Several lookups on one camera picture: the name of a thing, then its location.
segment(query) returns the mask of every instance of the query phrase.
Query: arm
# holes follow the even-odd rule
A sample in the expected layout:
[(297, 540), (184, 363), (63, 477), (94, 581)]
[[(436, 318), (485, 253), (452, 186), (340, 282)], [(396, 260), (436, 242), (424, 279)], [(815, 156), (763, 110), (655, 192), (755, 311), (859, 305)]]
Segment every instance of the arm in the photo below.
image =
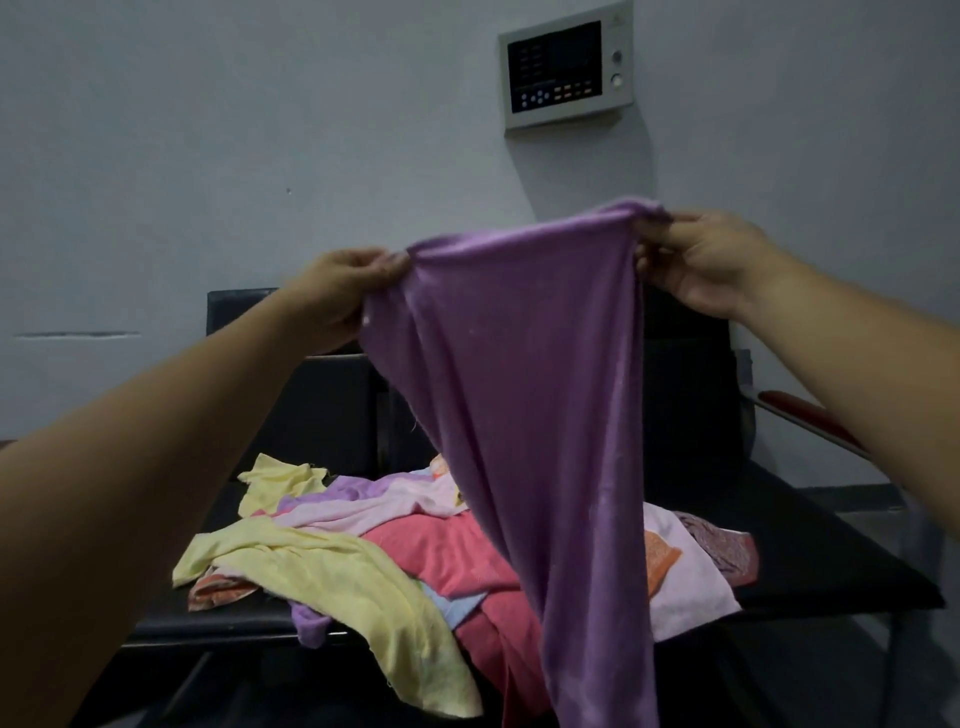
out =
[(321, 257), (186, 352), (0, 452), (0, 725), (64, 725), (294, 368), (346, 343), (380, 251)]
[(818, 273), (727, 215), (638, 232), (642, 275), (746, 326), (960, 536), (960, 329)]

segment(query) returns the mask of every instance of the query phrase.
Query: chair armrest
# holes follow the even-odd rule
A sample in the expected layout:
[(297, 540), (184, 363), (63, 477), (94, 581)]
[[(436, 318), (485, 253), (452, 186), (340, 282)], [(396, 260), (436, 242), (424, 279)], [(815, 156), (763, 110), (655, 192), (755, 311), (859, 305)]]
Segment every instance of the chair armrest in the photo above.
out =
[(740, 385), (740, 395), (758, 407), (772, 412), (808, 432), (819, 435), (865, 460), (870, 453), (826, 409), (794, 395), (777, 390), (759, 391), (750, 384)]

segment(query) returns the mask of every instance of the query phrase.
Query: person's right arm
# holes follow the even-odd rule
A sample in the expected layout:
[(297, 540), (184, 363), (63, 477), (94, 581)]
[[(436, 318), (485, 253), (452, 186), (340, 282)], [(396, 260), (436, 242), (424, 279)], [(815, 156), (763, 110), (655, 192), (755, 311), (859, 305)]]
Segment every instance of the person's right arm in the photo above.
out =
[(752, 331), (960, 537), (960, 329), (819, 273), (729, 215), (636, 229), (642, 276)]

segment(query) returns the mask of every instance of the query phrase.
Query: white wall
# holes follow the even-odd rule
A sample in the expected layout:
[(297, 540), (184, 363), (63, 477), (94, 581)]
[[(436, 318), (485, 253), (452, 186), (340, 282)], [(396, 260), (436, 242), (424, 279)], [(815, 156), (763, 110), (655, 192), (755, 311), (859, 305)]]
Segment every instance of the white wall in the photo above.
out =
[[(4, 3), (0, 438), (201, 336), (207, 290), (628, 193), (738, 210), (960, 321), (960, 6), (637, 0), (637, 106), (506, 142), (496, 33), (596, 4)], [(44, 331), (131, 335), (15, 338)], [(760, 386), (801, 391), (739, 335)], [(796, 485), (882, 478), (766, 419), (757, 457)]]

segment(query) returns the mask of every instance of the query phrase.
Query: display screen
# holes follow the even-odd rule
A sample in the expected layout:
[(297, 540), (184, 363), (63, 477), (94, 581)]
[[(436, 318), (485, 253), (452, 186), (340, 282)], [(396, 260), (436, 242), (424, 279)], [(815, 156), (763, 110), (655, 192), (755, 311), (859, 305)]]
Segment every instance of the display screen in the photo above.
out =
[(603, 91), (600, 21), (507, 46), (514, 113), (564, 104)]

